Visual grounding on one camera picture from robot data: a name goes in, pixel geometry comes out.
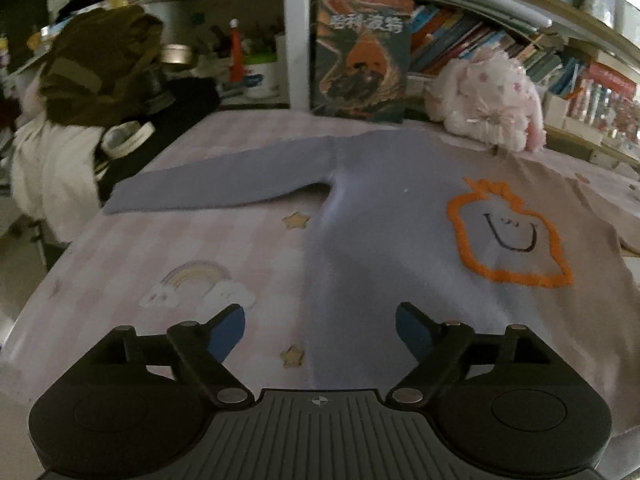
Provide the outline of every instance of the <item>stuffed bunny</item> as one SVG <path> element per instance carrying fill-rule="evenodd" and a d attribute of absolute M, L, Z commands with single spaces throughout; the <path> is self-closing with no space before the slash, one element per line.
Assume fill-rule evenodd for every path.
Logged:
<path fill-rule="evenodd" d="M 425 93 L 432 121 L 455 135 L 512 152 L 545 144 L 540 97 L 522 65 L 503 50 L 480 48 L 448 63 Z"/>

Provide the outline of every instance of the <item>white jacket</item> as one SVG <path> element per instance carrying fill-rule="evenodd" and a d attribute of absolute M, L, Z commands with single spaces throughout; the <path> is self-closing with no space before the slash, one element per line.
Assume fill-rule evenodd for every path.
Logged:
<path fill-rule="evenodd" d="M 94 151 L 103 131 L 59 126 L 41 113 L 15 133 L 14 200 L 26 215 L 45 219 L 61 242 L 71 242 L 100 211 Z"/>

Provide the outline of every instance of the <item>red bottle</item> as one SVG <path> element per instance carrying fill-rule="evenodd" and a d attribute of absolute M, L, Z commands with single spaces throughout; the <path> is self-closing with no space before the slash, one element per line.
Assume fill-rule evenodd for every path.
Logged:
<path fill-rule="evenodd" d="M 244 55 L 242 41 L 238 30 L 238 20 L 231 20 L 231 67 L 229 67 L 229 81 L 240 83 L 244 78 Z"/>

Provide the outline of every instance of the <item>sweater sleeve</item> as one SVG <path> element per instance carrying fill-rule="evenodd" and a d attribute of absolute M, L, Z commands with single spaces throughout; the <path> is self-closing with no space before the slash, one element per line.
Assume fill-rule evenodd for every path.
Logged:
<path fill-rule="evenodd" d="M 208 209 L 268 200 L 310 184 L 331 183 L 334 137 L 279 142 L 168 170 L 140 173 L 119 183 L 106 214 Z"/>
<path fill-rule="evenodd" d="M 640 218 L 612 204 L 589 186 L 571 180 L 575 192 L 582 197 L 591 210 L 605 222 L 615 227 L 620 244 L 636 254 L 640 254 Z"/>

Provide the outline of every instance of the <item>orange cloud embroidery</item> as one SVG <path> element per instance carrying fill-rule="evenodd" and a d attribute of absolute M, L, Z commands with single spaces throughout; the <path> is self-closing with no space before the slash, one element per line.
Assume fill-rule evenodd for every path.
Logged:
<path fill-rule="evenodd" d="M 447 217 L 453 223 L 456 232 L 456 242 L 458 244 L 458 251 L 460 252 L 460 259 L 462 262 L 471 269 L 473 272 L 486 277 L 492 282 L 508 282 L 519 283 L 527 286 L 543 286 L 546 288 L 556 288 L 558 286 L 573 285 L 574 276 L 569 267 L 567 261 L 562 255 L 562 242 L 560 235 L 555 226 L 544 218 L 540 213 L 535 211 L 529 211 L 524 209 L 524 200 L 519 196 L 513 194 L 509 189 L 509 185 L 505 182 L 489 182 L 487 180 L 480 180 L 475 182 L 468 178 L 464 181 L 469 184 L 473 192 L 455 197 L 449 202 L 447 206 Z M 486 265 L 480 263 L 469 243 L 468 234 L 466 232 L 465 223 L 460 216 L 460 209 L 471 202 L 479 200 L 489 200 L 490 194 L 501 197 L 509 203 L 510 209 L 518 214 L 525 216 L 532 216 L 539 219 L 547 228 L 549 232 L 549 250 L 551 257 L 558 264 L 561 272 L 560 274 L 526 274 L 522 272 L 512 272 L 505 269 L 491 269 Z M 536 231 L 533 231 L 532 246 L 527 249 L 512 249 L 519 252 L 528 253 L 532 250 L 536 243 Z"/>

